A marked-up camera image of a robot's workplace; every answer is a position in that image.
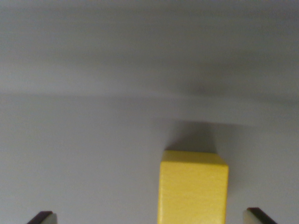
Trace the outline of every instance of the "white backdrop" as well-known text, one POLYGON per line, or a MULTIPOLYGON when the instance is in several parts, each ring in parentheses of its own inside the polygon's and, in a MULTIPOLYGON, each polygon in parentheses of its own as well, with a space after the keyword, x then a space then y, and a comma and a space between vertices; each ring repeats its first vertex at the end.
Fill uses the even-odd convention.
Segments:
POLYGON ((1 223, 156 223, 162 152, 201 122, 227 223, 296 223, 296 5, 55 2, 0 3, 1 223))

